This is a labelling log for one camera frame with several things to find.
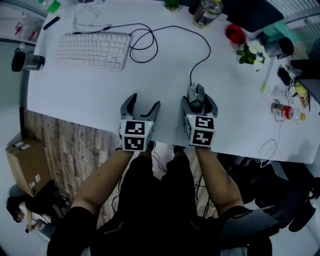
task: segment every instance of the black and white marker cube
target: black and white marker cube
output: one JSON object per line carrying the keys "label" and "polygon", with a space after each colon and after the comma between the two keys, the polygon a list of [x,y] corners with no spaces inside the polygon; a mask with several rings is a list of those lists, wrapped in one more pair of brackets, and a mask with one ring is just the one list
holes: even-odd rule
{"label": "black and white marker cube", "polygon": [[154,122],[121,120],[120,134],[124,151],[146,151],[152,138]]}
{"label": "black and white marker cube", "polygon": [[209,148],[216,134],[214,119],[208,116],[187,114],[185,132],[190,145]]}

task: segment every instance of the white cable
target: white cable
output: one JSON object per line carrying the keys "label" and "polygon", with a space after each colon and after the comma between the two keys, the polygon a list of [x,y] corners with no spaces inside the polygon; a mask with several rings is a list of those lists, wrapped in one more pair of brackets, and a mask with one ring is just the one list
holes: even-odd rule
{"label": "white cable", "polygon": [[[273,157],[275,156],[276,152],[278,151],[278,154],[280,156],[281,159],[288,159],[290,158],[295,150],[296,150],[296,147],[297,147],[297,143],[298,143],[298,137],[299,137],[299,123],[297,123],[297,133],[296,133],[296,138],[295,138],[295,143],[294,143],[294,147],[293,147],[293,150],[292,150],[292,153],[287,155],[287,156],[281,156],[281,153],[280,153],[280,150],[279,150],[279,140],[280,140],[280,134],[281,134],[281,127],[282,127],[282,121],[280,122],[280,127],[279,127],[279,133],[278,133],[278,138],[277,140],[271,138],[271,139],[268,139],[261,147],[260,147],[260,150],[259,150],[259,160],[261,161],[260,163],[260,167],[263,168],[263,167],[266,167],[268,164],[271,163]],[[273,142],[273,146],[264,154],[264,156],[261,158],[261,150],[263,149],[263,147],[270,143],[270,142]],[[269,157],[266,158],[267,154],[272,151],[273,152],[271,153],[271,155]]]}
{"label": "white cable", "polygon": [[[80,13],[82,13],[85,9],[87,9],[88,11],[92,12],[95,15],[95,18],[90,22],[90,24],[82,24],[82,23],[77,22],[77,16]],[[84,4],[82,9],[80,9],[78,12],[77,12],[77,8],[75,8],[73,22],[72,22],[73,33],[77,32],[77,31],[85,32],[85,30],[79,28],[78,26],[89,27],[89,28],[101,28],[101,27],[104,28],[104,27],[111,26],[110,24],[92,25],[96,21],[96,19],[100,16],[100,14],[101,14],[101,12],[99,10],[89,6],[88,4]]]}

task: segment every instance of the small succulent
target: small succulent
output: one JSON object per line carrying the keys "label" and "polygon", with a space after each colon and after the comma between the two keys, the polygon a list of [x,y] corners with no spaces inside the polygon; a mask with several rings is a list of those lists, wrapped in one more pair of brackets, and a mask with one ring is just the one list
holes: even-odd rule
{"label": "small succulent", "polygon": [[168,10],[175,10],[179,8],[180,3],[179,3],[179,0],[165,0],[163,5]]}

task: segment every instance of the white keyboard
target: white keyboard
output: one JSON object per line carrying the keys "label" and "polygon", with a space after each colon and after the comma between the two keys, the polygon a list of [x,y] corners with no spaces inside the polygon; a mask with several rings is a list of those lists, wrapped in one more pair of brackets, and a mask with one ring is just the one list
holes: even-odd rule
{"label": "white keyboard", "polygon": [[129,34],[119,32],[65,34],[59,42],[55,62],[100,66],[119,71],[125,66],[130,42]]}

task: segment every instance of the cardboard box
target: cardboard box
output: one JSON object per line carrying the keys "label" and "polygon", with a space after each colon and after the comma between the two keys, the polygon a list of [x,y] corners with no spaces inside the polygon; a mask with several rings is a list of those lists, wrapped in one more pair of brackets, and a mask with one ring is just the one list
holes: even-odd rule
{"label": "cardboard box", "polygon": [[16,184],[34,197],[51,180],[42,142],[23,139],[6,148]]}

